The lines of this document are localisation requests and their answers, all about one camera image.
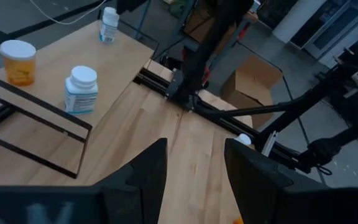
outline black metal stand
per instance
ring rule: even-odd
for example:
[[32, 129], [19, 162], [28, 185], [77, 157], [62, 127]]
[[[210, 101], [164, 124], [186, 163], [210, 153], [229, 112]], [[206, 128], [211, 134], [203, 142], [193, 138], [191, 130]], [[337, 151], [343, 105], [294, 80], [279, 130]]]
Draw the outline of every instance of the black metal stand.
[[[134, 82], [145, 85], [153, 91], [161, 94], [162, 96], [166, 96], [168, 92], [168, 88], [172, 82], [168, 82], [162, 77], [148, 71], [146, 69], [142, 69], [138, 76], [135, 77]], [[172, 103], [181, 106], [182, 108], [186, 108], [188, 110], [191, 109], [191, 103], [184, 103], [183, 101], [175, 101], [171, 100]], [[240, 122], [239, 120], [231, 117], [231, 116], [222, 116], [221, 110], [215, 108], [214, 106], [210, 105], [203, 100], [197, 99], [197, 107], [193, 110], [195, 113], [199, 114], [200, 116], [208, 119], [214, 124], [228, 130], [229, 132], [240, 135], [240, 134], [247, 134], [250, 136], [252, 141], [255, 141], [255, 138], [259, 135], [259, 132], [254, 130], [253, 128], [245, 125], [244, 123]], [[280, 143], [275, 143], [274, 148], [270, 153], [270, 157], [282, 164], [285, 164], [287, 167], [291, 169], [300, 169], [301, 165], [297, 163], [295, 158], [299, 155], [299, 152], [296, 152], [292, 149], [289, 149]]]
[[277, 118], [272, 124], [267, 126], [258, 136], [255, 144], [258, 149], [263, 147], [264, 142], [273, 131], [280, 132], [285, 129], [288, 125], [299, 118], [303, 113], [308, 111], [312, 106], [321, 101], [328, 95], [331, 87], [336, 83], [338, 79], [349, 79], [357, 70], [350, 67], [336, 66], [327, 73], [327, 78], [316, 85], [314, 88], [307, 91], [301, 100], [298, 101], [297, 105], [292, 109], [285, 112], [279, 118]]
[[[53, 170], [55, 170], [57, 172], [65, 174], [65, 175], [67, 175], [67, 176], [69, 176], [71, 178], [74, 178], [74, 179], [77, 178], [77, 176], [78, 176], [78, 174], [80, 172], [80, 169], [81, 169], [83, 159], [84, 159], [86, 146], [87, 146], [88, 139], [89, 139], [89, 136], [90, 136], [90, 133], [91, 133], [91, 130], [92, 130], [92, 125], [90, 125], [90, 124], [84, 122], [83, 120], [81, 120], [79, 118], [76, 118], [76, 117], [74, 117], [74, 116], [62, 111], [61, 109], [59, 109], [59, 108], [57, 108], [57, 107], [55, 107], [55, 106], [53, 106], [53, 105], [51, 105], [51, 104], [49, 104], [49, 103], [47, 103], [45, 101], [42, 101], [42, 100], [36, 98], [35, 96], [32, 96], [32, 95], [26, 93], [25, 91], [20, 90], [19, 88], [16, 88], [16, 87], [14, 87], [14, 86], [12, 86], [12, 85], [10, 85], [10, 84], [2, 81], [2, 80], [0, 80], [0, 87], [4, 88], [4, 89], [6, 89], [6, 90], [8, 90], [8, 91], [10, 91], [10, 92], [12, 92], [14, 94], [16, 94], [18, 97], [25, 98], [25, 99], [27, 99], [27, 100], [29, 100], [29, 101], [31, 101], [31, 102], [43, 107], [43, 108], [45, 108], [46, 110], [49, 110], [49, 111], [61, 116], [62, 118], [65, 118], [65, 119], [71, 121], [72, 123], [75, 123], [78, 126], [81, 126], [82, 128], [85, 128], [87, 130], [86, 137], [83, 138], [83, 137], [81, 137], [81, 136], [79, 136], [77, 134], [74, 134], [74, 133], [72, 133], [72, 132], [60, 127], [57, 124], [53, 124], [53, 123], [47, 121], [46, 119], [43, 119], [40, 116], [37, 116], [36, 114], [31, 113], [30, 111], [22, 109], [22, 108], [20, 108], [20, 107], [18, 107], [16, 105], [13, 105], [12, 103], [10, 103], [10, 102], [8, 102], [6, 100], [0, 98], [0, 104], [2, 104], [4, 106], [7, 106], [9, 108], [12, 108], [12, 111], [20, 112], [20, 113], [22, 113], [22, 114], [24, 114], [24, 115], [26, 115], [26, 116], [28, 116], [28, 117], [40, 122], [40, 123], [42, 123], [42, 124], [44, 124], [44, 125], [46, 125], [46, 126], [48, 126], [50, 128], [53, 128], [56, 131], [59, 131], [61, 133], [66, 134], [70, 138], [73, 138], [73, 139], [76, 139], [79, 142], [82, 142], [83, 143], [83, 150], [82, 150], [82, 153], [81, 153], [80, 164], [78, 166], [77, 172], [74, 173], [74, 172], [72, 172], [72, 171], [70, 171], [70, 170], [68, 170], [66, 168], [63, 168], [61, 166], [58, 166], [58, 165], [56, 165], [56, 164], [54, 164], [54, 163], [52, 163], [52, 162], [50, 162], [50, 161], [48, 161], [46, 159], [43, 159], [43, 158], [41, 158], [39, 156], [36, 156], [35, 154], [32, 154], [32, 153], [27, 152], [26, 150], [23, 150], [23, 149], [15, 146], [15, 145], [12, 145], [12, 144], [10, 144], [10, 143], [2, 140], [2, 139], [0, 139], [0, 146], [5, 147], [6, 149], [11, 150], [13, 152], [16, 152], [16, 153], [18, 153], [18, 154], [20, 154], [20, 155], [22, 155], [22, 156], [24, 156], [26, 158], [32, 159], [35, 162], [38, 162], [38, 163], [40, 163], [40, 164], [42, 164], [44, 166], [47, 166], [47, 167], [49, 167], [49, 168], [51, 168], [51, 169], [53, 169]], [[9, 114], [9, 112], [5, 112], [4, 114], [2, 114], [3, 116], [0, 116], [0, 122], [2, 121], [2, 119], [6, 118], [7, 114]]]

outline plastic bottle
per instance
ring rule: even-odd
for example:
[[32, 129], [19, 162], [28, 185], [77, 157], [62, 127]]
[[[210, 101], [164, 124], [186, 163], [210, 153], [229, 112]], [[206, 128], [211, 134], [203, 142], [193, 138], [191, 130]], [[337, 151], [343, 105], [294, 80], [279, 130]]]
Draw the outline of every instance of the plastic bottle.
[[100, 41], [111, 44], [116, 38], [119, 15], [113, 7], [105, 7], [103, 11], [102, 25], [100, 28]]
[[66, 78], [65, 111], [70, 114], [88, 114], [94, 110], [98, 96], [98, 75], [86, 66], [75, 66]]
[[246, 134], [240, 134], [238, 137], [235, 138], [235, 140], [245, 144], [246, 146], [252, 144], [251, 138], [249, 138]]
[[33, 45], [21, 40], [7, 40], [0, 46], [7, 81], [17, 86], [33, 84], [35, 80], [35, 53]]

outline orange object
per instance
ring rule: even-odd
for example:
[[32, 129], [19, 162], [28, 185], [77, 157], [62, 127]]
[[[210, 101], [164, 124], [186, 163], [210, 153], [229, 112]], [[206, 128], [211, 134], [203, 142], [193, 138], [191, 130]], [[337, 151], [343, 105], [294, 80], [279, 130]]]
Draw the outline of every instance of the orange object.
[[239, 219], [235, 220], [233, 222], [233, 224], [244, 224], [244, 223], [242, 222], [242, 218], [239, 218]]
[[35, 80], [35, 53], [33, 45], [21, 40], [8, 40], [1, 44], [7, 81], [17, 86], [33, 84]]
[[251, 25], [251, 23], [248, 22], [244, 26], [243, 30], [240, 31], [239, 36], [237, 37], [237, 41], [240, 41], [246, 35], [247, 29], [250, 27], [250, 25]]

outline floor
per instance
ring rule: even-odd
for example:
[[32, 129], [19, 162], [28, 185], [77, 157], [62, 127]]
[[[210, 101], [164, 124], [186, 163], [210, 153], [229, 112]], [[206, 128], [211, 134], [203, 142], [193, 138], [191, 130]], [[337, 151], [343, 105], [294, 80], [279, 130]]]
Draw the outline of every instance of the floor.
[[[50, 16], [57, 16], [67, 10], [75, 9], [90, 2], [89, 0], [34, 1]], [[4, 15], [3, 18], [0, 16], [0, 30], [3, 32], [12, 32], [45, 19], [31, 5], [29, 0], [0, 0], [0, 14]], [[85, 24], [89, 24], [96, 18], [96, 15], [97, 12], [93, 12], [70, 26], [55, 24], [21, 39], [34, 44], [39, 49]], [[139, 16], [140, 9], [132, 13], [125, 13], [121, 16], [121, 19], [134, 25]], [[160, 45], [164, 46], [175, 23], [176, 19], [167, 12], [167, 5], [162, 0], [153, 0], [142, 31], [158, 40]], [[123, 26], [120, 29], [132, 34], [132, 31]], [[181, 46], [178, 44], [170, 51], [171, 55], [178, 57], [180, 49]], [[311, 81], [314, 72], [326, 69], [307, 54], [285, 46], [279, 40], [270, 36], [269, 29], [262, 24], [254, 24], [247, 31], [241, 44], [233, 47], [212, 72], [209, 91], [218, 95], [222, 83], [237, 66], [250, 54], [253, 54], [252, 52], [257, 53], [283, 70], [292, 97], [302, 95], [313, 86]], [[272, 96], [275, 103], [290, 100], [284, 81], [280, 81], [274, 86]], [[336, 112], [324, 103], [315, 105], [300, 118], [300, 121], [305, 129], [307, 139], [302, 134], [299, 121], [289, 125], [278, 137], [280, 143], [300, 152], [306, 150], [308, 142], [333, 136], [347, 128], [346, 123]], [[317, 170], [314, 170], [308, 176], [319, 182], [324, 182], [330, 187], [358, 186], [358, 142], [355, 141], [343, 147], [341, 153], [326, 167], [333, 172], [333, 175], [321, 175]]]

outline wire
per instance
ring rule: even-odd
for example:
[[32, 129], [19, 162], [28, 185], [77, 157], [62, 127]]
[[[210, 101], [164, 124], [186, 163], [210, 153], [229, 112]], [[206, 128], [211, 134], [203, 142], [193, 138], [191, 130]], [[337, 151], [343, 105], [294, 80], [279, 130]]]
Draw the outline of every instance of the wire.
[[324, 175], [332, 175], [333, 174], [333, 172], [331, 170], [329, 170], [323, 166], [318, 165], [316, 167], [317, 167], [317, 170], [320, 171]]
[[48, 16], [48, 14], [46, 14], [35, 2], [33, 2], [33, 0], [30, 0], [30, 2], [38, 9], [38, 11], [40, 11], [46, 18], [50, 19], [51, 21], [56, 22], [57, 24], [61, 24], [61, 25], [72, 25], [76, 22], [78, 22], [79, 20], [81, 20], [82, 18], [84, 18], [85, 16], [87, 16], [89, 13], [99, 9], [107, 0], [103, 0], [102, 3], [100, 3], [98, 6], [96, 6], [95, 8], [89, 10], [88, 12], [84, 13], [82, 16], [80, 16], [79, 18], [75, 19], [74, 21], [71, 22], [60, 22], [55, 20], [54, 18]]
[[[197, 24], [197, 26], [195, 26], [194, 28], [192, 28], [192, 30], [189, 31], [188, 35], [191, 35], [197, 28], [199, 28], [200, 26], [202, 26], [206, 21], [208, 21], [210, 18], [212, 18], [212, 16], [208, 16], [207, 18], [205, 18], [202, 22], [200, 22], [199, 24]], [[187, 35], [184, 35], [180, 40], [176, 41], [175, 43], [171, 44], [169, 47], [167, 47], [166, 49], [164, 49], [161, 53], [159, 53], [157, 56], [155, 56], [153, 58], [153, 60], [155, 60], [156, 58], [161, 57], [161, 55], [163, 55], [165, 52], [169, 51], [172, 47], [174, 47], [176, 44], [179, 44], [180, 42], [182, 42], [183, 40], [185, 40], [187, 38]]]

